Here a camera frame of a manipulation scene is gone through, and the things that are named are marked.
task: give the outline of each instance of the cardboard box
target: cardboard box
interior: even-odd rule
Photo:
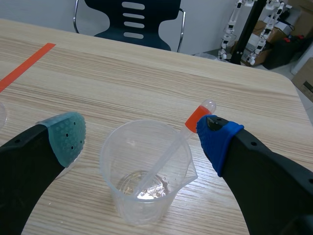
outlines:
[[[310,58],[291,80],[313,102],[313,58]]]
[[[313,11],[313,0],[289,0],[288,5]]]
[[[295,23],[291,35],[313,36],[313,11],[301,8],[301,15]]]
[[[254,27],[253,34],[260,36],[265,26],[266,26],[265,22],[258,21]],[[285,37],[286,37],[286,34],[282,30],[274,27],[272,29],[272,32],[270,33],[269,38],[266,41],[273,44],[276,41],[283,39]]]

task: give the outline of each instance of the clear plastic beaker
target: clear plastic beaker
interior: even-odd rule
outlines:
[[[135,197],[139,181],[177,142],[153,183]],[[102,147],[100,169],[120,216],[135,225],[161,219],[177,192],[198,177],[187,141],[171,126],[153,120],[129,122],[113,131]]]

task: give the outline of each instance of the white wall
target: white wall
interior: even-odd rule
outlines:
[[[182,0],[186,11],[185,36],[181,52],[195,54],[217,49],[223,29],[236,0]],[[0,17],[74,32],[72,17],[75,0],[0,0]],[[243,7],[235,34],[240,35],[251,8]],[[90,9],[80,0],[77,15],[78,29],[95,35],[109,27],[109,19],[102,12]],[[176,20],[163,22],[159,33],[172,50],[179,42],[181,13]]]

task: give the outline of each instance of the plastic pipette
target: plastic pipette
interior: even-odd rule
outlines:
[[[180,138],[188,140],[193,137],[197,132],[197,122],[204,115],[213,114],[216,110],[216,104],[214,101],[207,99],[205,100],[188,118],[185,124],[182,126],[180,133],[173,144],[164,152],[164,154],[160,157],[158,162],[152,167],[152,169],[143,177],[141,181],[139,181],[137,187],[134,189],[133,196],[138,197],[138,195],[149,186],[154,177],[158,174],[158,172],[163,168],[163,166],[169,161],[171,156],[179,149],[181,146]]]

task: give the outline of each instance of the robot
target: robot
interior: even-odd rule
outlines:
[[[257,0],[237,0],[235,3],[235,9],[230,17],[230,20],[224,30],[225,34],[223,36],[221,48],[219,50],[218,59],[225,60],[227,57],[226,48],[229,46],[229,43],[234,41],[234,31],[235,31],[235,24],[237,22],[239,13],[241,11],[242,6],[252,7]],[[274,28],[274,25],[281,15],[284,3],[280,2],[279,0],[268,0],[265,6],[267,10],[273,10],[273,13],[270,17],[268,24],[266,25],[265,29],[261,33],[259,37],[259,42],[257,44],[256,49],[249,55],[248,61],[251,65],[254,65],[255,58],[258,54],[263,50],[266,39],[269,38],[271,30]]]
[[[255,50],[248,56],[247,61],[251,65],[254,65],[255,58],[264,49],[265,44],[266,44],[266,40],[269,38],[270,33],[271,33],[272,29],[274,28],[278,17],[282,14],[284,6],[285,6],[284,2],[279,2],[278,0],[277,1],[271,0],[268,4],[266,4],[265,9],[274,10],[274,11],[271,14],[267,25],[265,26],[264,30],[262,31],[262,33],[259,37],[259,42],[258,42]]]

